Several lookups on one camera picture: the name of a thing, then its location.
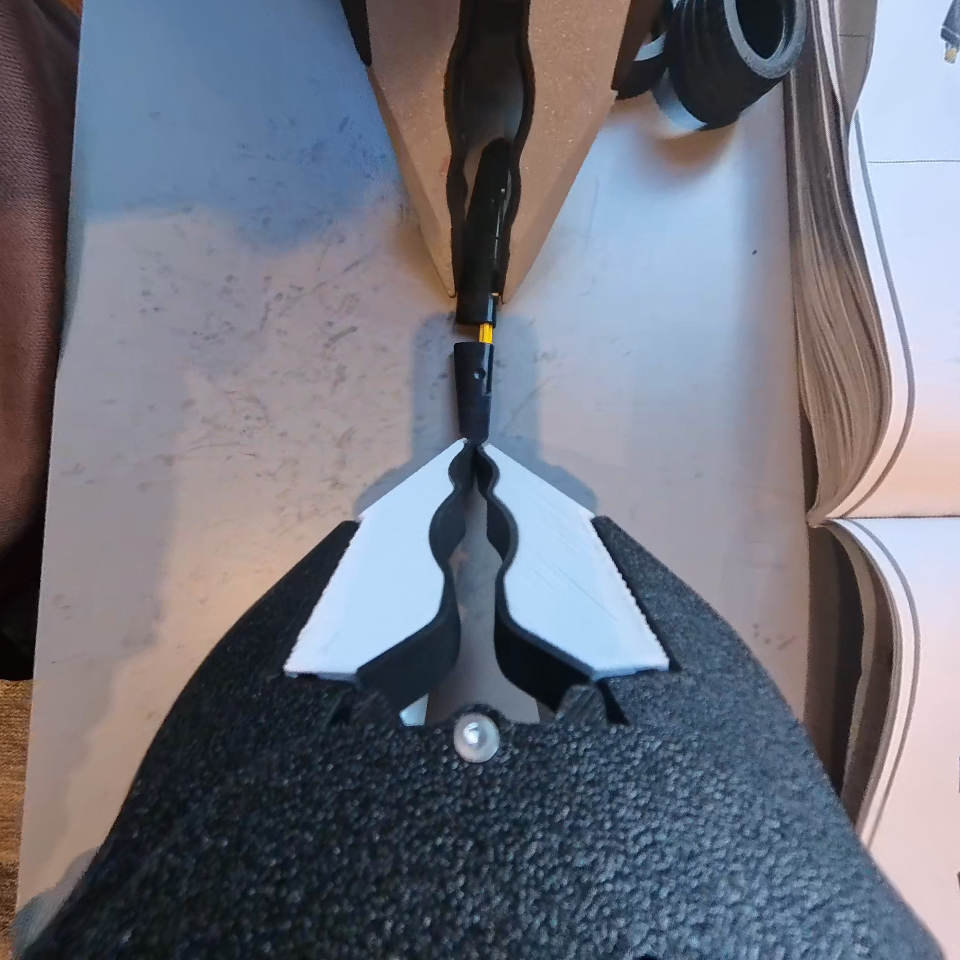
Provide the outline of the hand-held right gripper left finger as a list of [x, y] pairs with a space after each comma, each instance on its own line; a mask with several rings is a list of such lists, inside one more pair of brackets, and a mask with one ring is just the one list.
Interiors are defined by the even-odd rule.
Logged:
[[471, 445], [426, 462], [358, 518], [284, 671], [382, 695], [424, 714], [455, 666], [461, 619], [451, 557], [466, 533]]

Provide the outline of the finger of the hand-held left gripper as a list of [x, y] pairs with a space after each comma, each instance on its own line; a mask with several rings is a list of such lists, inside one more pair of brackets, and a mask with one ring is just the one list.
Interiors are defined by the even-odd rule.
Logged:
[[445, 91], [456, 1], [367, 1], [368, 77], [439, 281], [454, 295]]
[[506, 301], [546, 243], [615, 102], [612, 79], [628, 1], [533, 1], [527, 42], [533, 106], [519, 154], [519, 204], [510, 229]]

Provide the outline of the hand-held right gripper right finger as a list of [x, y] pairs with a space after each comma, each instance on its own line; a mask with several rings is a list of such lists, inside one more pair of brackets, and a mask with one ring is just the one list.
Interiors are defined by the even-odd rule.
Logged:
[[668, 671], [594, 513], [491, 444], [474, 447], [473, 464], [501, 561], [494, 651], [504, 676], [558, 711], [571, 688]]

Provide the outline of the black brick piece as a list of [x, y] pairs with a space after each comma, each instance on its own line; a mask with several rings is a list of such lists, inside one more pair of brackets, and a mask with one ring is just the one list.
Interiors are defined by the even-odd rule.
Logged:
[[490, 342], [457, 342], [453, 348], [454, 388], [462, 438], [474, 445], [490, 434], [493, 401], [494, 346]]
[[479, 155], [464, 222], [468, 256], [492, 255], [502, 246], [513, 193], [513, 143], [498, 137]]

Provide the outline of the grey desk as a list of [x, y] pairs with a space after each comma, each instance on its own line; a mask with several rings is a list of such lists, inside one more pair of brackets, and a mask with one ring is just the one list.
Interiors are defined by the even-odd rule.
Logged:
[[[90, 2], [15, 936], [211, 647], [456, 436], [452, 304], [337, 2]], [[798, 716], [808, 536], [783, 90], [608, 115], [496, 336], [491, 436], [612, 518]]]

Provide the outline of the building instruction booklet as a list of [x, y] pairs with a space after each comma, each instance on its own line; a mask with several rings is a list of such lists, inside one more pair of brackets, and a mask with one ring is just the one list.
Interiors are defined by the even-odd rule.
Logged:
[[863, 618], [843, 795], [934, 901], [958, 875], [958, 2], [810, 2], [784, 107], [808, 520]]

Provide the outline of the person's brown clothing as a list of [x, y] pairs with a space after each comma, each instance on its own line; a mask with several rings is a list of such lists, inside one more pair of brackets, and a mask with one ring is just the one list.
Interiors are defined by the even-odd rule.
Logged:
[[1, 3], [1, 676], [32, 678], [82, 2]]

